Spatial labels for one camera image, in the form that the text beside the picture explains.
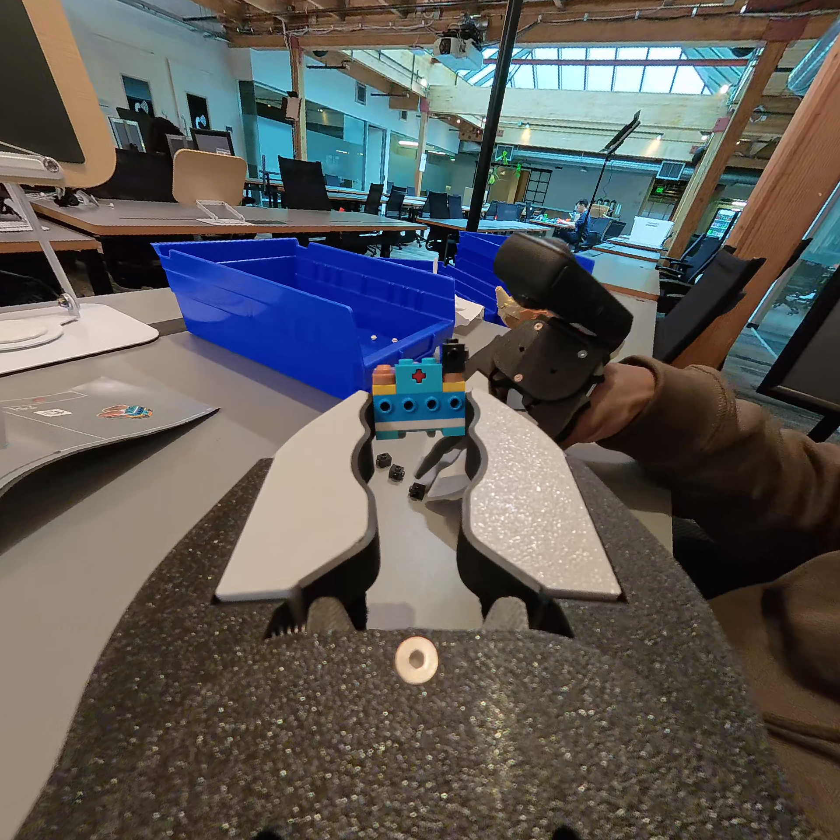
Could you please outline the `beige framed monitor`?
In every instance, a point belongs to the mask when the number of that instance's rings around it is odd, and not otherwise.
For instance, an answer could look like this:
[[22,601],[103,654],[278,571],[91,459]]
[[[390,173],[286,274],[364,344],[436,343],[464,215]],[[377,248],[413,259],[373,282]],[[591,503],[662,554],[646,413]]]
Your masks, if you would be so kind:
[[1,374],[152,343],[151,325],[80,303],[25,186],[82,188],[113,174],[116,150],[61,2],[1,2],[2,186],[59,285],[55,301],[2,308]]

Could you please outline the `open instruction booklet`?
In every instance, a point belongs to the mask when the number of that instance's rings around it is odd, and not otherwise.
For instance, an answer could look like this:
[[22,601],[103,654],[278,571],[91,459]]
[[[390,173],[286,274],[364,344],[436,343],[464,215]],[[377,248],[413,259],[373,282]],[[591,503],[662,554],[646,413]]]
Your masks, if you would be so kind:
[[217,407],[163,385],[100,377],[2,400],[1,494],[61,460],[202,421]]

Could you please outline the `beige backed monitor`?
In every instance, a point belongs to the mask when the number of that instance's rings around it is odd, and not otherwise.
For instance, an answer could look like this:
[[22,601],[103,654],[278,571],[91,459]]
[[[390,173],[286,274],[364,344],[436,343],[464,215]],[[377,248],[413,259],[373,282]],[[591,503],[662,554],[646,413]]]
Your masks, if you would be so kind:
[[180,149],[172,160],[172,194],[179,204],[224,202],[237,207],[247,175],[247,162],[240,157]]

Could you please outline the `ceiling projector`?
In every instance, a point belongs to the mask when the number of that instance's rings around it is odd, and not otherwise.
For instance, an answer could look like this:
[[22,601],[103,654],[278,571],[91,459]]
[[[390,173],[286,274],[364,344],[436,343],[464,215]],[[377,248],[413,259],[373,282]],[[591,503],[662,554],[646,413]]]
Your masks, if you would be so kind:
[[484,66],[484,33],[474,20],[446,30],[432,47],[433,57],[452,71],[478,71]]

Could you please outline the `blue plastic bin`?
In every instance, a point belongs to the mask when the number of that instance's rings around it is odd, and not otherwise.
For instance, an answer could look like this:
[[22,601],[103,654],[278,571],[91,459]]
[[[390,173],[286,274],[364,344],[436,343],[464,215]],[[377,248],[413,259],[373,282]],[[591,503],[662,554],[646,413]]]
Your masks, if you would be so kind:
[[607,296],[566,244],[522,232],[463,233],[455,263],[438,272],[453,279],[456,295],[484,306],[489,322],[529,310],[587,324]]
[[397,260],[294,238],[153,247],[188,332],[339,399],[455,329],[454,279]]

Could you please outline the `black office chair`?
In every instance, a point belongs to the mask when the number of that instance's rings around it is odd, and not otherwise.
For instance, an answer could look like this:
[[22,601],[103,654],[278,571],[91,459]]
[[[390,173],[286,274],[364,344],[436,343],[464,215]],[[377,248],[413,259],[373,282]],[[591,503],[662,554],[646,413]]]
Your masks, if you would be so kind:
[[430,224],[427,226],[425,247],[436,253],[439,261],[445,264],[455,259],[459,242],[456,228],[441,227],[434,221],[460,222],[463,220],[462,197],[459,194],[429,192],[421,213]]
[[741,259],[726,248],[718,251],[696,283],[679,294],[678,283],[664,281],[658,300],[653,356],[673,363],[720,316],[733,309],[763,267],[765,258]]
[[332,211],[332,202],[319,161],[278,156],[282,184],[281,204],[286,209]]

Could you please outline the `wooden office desk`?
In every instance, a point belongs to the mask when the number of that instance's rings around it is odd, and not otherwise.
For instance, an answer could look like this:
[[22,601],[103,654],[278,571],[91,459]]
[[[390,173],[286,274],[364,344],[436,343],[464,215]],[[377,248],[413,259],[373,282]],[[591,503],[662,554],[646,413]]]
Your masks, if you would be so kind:
[[367,213],[308,211],[299,209],[245,206],[240,224],[214,224],[197,206],[112,200],[96,206],[59,206],[52,198],[32,201],[39,216],[94,238],[159,238],[199,235],[258,234],[322,236],[328,234],[369,234],[416,232],[424,224]]

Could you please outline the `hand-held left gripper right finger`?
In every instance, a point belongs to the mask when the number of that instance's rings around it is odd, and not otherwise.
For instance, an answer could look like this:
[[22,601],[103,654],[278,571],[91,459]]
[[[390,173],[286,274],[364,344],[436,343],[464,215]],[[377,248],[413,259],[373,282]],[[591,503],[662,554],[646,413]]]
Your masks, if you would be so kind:
[[468,546],[538,595],[618,600],[622,588],[561,448],[488,392],[472,391],[469,404]]

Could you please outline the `wooden column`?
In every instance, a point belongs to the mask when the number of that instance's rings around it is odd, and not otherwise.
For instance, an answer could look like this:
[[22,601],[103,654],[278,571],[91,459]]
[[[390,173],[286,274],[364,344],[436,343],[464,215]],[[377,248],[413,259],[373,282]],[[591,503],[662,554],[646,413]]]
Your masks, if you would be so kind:
[[717,318],[673,362],[718,368],[754,310],[816,220],[839,179],[839,40],[821,68],[789,127],[753,188],[732,230],[734,255],[763,257],[764,264],[744,289],[744,297]]

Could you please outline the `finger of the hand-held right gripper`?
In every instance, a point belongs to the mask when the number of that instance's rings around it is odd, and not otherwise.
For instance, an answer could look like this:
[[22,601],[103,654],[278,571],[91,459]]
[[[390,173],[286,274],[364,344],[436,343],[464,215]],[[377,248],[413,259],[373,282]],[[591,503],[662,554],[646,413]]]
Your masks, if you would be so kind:
[[434,480],[438,472],[453,463],[464,449],[463,437],[441,437],[421,458],[414,471],[415,480]]
[[471,484],[464,469],[441,469],[432,480],[425,501],[456,501],[463,497]]

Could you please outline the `colourful toy brick model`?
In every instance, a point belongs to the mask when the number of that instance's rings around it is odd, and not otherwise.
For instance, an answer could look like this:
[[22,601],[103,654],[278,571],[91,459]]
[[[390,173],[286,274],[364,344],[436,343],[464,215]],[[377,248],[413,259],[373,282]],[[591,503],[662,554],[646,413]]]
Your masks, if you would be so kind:
[[377,365],[371,386],[375,437],[464,436],[468,358],[466,346],[451,338],[439,347],[438,356]]

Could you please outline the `black framed panel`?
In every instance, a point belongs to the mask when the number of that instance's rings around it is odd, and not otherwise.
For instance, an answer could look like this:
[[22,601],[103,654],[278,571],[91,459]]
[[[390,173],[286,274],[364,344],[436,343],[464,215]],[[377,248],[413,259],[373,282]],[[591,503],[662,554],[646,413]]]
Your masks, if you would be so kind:
[[757,389],[820,416],[808,436],[825,442],[839,427],[839,304],[813,308]]

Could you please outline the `black pole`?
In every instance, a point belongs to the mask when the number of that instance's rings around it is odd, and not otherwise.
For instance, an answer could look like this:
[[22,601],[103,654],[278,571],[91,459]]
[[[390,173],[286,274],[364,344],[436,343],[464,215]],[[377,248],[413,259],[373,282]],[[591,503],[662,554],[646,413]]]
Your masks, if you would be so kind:
[[523,5],[523,1],[509,1],[507,3],[506,15],[498,46],[496,68],[490,90],[486,123],[476,165],[474,192],[470,200],[467,216],[466,229],[469,232],[477,231],[481,219],[482,207],[488,186],[490,165],[493,162],[493,149],[497,139],[501,108],[508,84],[511,55],[516,43]]

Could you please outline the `grey desk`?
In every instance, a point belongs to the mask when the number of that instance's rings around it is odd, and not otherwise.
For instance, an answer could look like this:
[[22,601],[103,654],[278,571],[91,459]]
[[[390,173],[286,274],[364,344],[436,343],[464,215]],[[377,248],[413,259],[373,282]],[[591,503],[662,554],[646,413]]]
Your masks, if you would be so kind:
[[[102,376],[167,385],[219,411],[62,460],[2,498],[2,838],[14,837],[48,780],[100,652],[148,576],[258,460],[338,401],[184,331],[10,376],[2,399]],[[594,444],[571,453],[671,550],[665,489],[626,456]],[[380,475],[372,486],[384,519],[369,626],[477,627],[479,602],[455,566],[457,506],[418,506]]]

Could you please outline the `black tripod stand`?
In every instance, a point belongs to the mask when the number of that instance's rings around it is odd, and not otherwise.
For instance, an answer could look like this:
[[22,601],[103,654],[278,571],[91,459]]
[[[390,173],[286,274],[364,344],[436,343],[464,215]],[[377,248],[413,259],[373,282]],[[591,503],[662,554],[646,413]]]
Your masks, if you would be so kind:
[[586,210],[586,216],[590,216],[592,213],[592,209],[595,204],[595,199],[597,198],[607,164],[613,158],[615,152],[617,152],[621,148],[621,146],[624,144],[627,138],[633,132],[635,132],[638,126],[640,125],[640,114],[641,109],[636,110],[630,122],[625,124],[609,141],[607,141],[607,143],[601,149],[600,154],[603,158],[602,168],[595,183],[595,188],[593,190],[589,205]]

